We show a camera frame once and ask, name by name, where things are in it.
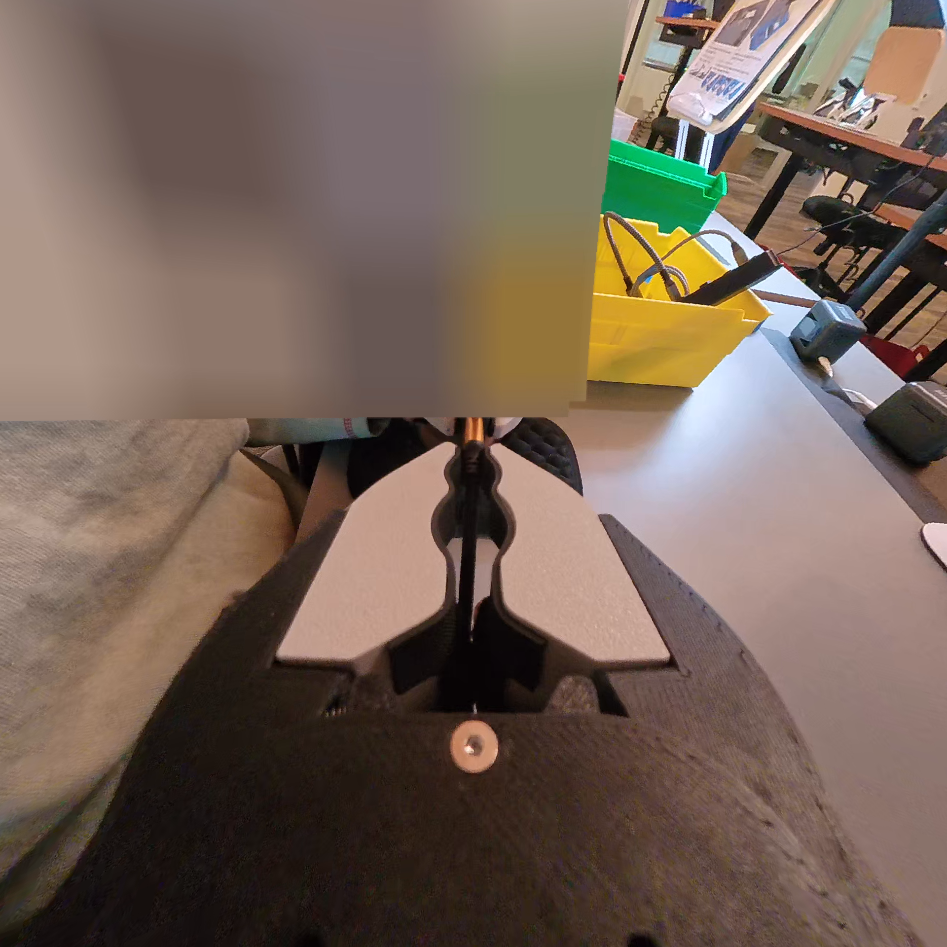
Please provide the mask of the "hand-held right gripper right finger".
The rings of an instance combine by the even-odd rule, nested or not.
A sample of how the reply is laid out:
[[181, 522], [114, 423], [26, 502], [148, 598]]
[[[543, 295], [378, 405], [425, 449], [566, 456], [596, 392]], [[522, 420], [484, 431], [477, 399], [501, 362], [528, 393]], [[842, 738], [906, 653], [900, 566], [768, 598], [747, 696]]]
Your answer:
[[669, 648], [584, 497], [504, 445], [490, 454], [507, 526], [495, 562], [506, 614], [590, 669], [668, 665]]

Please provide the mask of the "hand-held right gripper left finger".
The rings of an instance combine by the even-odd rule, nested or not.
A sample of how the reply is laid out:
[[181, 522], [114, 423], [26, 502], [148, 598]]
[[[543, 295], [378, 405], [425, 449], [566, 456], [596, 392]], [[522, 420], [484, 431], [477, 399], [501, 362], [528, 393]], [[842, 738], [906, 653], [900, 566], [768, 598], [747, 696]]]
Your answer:
[[281, 664], [367, 672], [455, 601], [448, 551], [456, 445], [440, 444], [355, 499], [280, 642]]

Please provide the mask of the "yellow plastic bin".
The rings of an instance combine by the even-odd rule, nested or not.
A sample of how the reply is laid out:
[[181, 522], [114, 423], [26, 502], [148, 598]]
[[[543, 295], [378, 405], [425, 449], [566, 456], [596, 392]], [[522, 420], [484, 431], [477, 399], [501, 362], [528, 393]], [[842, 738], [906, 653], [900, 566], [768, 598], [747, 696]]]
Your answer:
[[694, 388], [771, 316], [751, 289], [719, 306], [681, 299], [728, 267], [683, 229], [600, 217], [587, 380]]

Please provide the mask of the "black usb hub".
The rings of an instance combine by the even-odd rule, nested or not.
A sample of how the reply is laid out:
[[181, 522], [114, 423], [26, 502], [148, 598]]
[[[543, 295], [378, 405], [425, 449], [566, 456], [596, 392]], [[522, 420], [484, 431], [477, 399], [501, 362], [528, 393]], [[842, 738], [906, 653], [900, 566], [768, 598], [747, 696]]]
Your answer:
[[782, 267], [782, 261], [771, 250], [752, 256], [736, 268], [722, 276], [704, 283], [701, 287], [684, 296], [681, 302], [686, 304], [719, 306], [729, 299], [740, 295], [762, 283]]

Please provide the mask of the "black quilted wrist rest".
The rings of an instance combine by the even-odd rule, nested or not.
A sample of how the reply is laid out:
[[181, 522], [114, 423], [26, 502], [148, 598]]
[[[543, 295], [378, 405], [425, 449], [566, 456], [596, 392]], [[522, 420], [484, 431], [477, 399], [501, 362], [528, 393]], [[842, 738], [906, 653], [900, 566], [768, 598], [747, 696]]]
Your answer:
[[[504, 438], [494, 438], [494, 420], [491, 421], [485, 429], [488, 441], [503, 444], [583, 493], [578, 458], [562, 428], [549, 419], [523, 419]], [[358, 498], [382, 478], [438, 444], [454, 439], [440, 436], [425, 418], [388, 420], [376, 437], [357, 440], [349, 450], [347, 485], [351, 497]]]

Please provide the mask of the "green plastic bin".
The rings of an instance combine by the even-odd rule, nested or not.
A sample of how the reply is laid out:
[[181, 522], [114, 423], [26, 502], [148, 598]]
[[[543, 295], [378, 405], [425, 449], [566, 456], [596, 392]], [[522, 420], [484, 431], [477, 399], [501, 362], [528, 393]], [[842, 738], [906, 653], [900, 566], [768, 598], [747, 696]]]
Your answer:
[[612, 139], [600, 213], [652, 222], [661, 233], [680, 228], [695, 234], [727, 194], [724, 173], [711, 175], [698, 164]]

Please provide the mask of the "small grey device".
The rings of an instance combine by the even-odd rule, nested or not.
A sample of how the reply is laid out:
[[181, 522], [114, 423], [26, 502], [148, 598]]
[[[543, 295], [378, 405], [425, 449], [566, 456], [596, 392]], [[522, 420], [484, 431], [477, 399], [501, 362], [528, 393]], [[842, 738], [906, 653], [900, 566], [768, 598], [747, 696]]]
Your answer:
[[800, 361], [835, 364], [866, 334], [864, 322], [847, 305], [823, 299], [802, 317], [789, 340]]

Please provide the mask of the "dark grey device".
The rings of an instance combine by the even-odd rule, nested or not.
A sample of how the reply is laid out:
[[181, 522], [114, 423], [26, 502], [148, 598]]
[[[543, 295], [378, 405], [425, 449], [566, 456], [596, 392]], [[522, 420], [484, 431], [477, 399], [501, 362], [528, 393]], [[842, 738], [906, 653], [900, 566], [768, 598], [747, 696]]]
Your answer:
[[865, 416], [867, 428], [903, 460], [924, 466], [946, 456], [946, 388], [936, 382], [902, 386]]

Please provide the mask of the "black office chair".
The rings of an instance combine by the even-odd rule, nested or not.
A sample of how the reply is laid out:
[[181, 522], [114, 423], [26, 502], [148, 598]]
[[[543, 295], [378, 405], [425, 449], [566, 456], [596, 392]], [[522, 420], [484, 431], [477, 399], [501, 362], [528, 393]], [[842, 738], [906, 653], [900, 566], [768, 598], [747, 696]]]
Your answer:
[[[813, 253], [821, 256], [822, 261], [817, 266], [798, 268], [796, 275], [821, 297], [839, 302], [844, 302], [847, 298], [847, 290], [842, 282], [857, 275], [864, 257], [871, 250], [882, 255], [895, 246], [906, 233], [903, 229], [837, 197], [812, 196], [803, 203], [802, 213], [818, 224], [820, 242], [813, 249]], [[835, 279], [828, 272], [828, 266], [841, 251], [849, 251], [851, 259], [842, 276]]]

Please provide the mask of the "black light stand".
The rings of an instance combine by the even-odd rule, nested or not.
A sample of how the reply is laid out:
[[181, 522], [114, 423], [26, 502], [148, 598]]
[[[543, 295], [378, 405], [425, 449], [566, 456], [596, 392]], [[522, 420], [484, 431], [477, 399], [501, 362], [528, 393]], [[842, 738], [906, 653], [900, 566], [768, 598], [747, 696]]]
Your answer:
[[854, 291], [847, 300], [847, 305], [853, 312], [860, 311], [877, 290], [911, 257], [919, 247], [926, 243], [933, 234], [941, 233], [946, 225], [946, 191], [926, 208], [905, 236], [883, 256], [879, 265], [871, 276], [864, 281], [857, 291]]

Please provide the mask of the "instruction poster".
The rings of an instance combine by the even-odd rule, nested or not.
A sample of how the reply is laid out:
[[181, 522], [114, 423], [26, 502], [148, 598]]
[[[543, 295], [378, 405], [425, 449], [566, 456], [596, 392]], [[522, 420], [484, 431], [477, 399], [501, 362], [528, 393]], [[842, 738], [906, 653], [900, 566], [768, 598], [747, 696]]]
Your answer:
[[717, 135], [788, 65], [835, 1], [739, 1], [669, 94], [674, 119]]

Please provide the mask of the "wooden desk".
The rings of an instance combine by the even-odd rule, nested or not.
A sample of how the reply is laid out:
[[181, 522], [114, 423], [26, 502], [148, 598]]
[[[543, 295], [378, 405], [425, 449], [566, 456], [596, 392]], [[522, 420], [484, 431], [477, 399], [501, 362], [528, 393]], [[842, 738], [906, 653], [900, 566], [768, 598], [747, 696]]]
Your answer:
[[755, 239], [764, 229], [797, 174], [809, 166], [861, 183], [865, 192], [857, 207], [868, 210], [881, 204], [922, 209], [929, 206], [922, 185], [934, 196], [945, 190], [946, 158], [892, 144], [881, 137], [807, 112], [764, 102], [762, 139], [790, 154], [785, 167], [769, 188], [744, 234]]

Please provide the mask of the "cardboard sheet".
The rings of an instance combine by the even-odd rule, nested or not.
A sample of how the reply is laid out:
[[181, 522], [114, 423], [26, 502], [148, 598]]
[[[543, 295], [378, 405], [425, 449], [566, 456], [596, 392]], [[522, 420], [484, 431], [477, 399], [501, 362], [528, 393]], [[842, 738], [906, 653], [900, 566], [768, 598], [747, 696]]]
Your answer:
[[944, 45], [943, 29], [890, 26], [883, 30], [864, 79], [865, 93], [916, 104], [923, 98]]

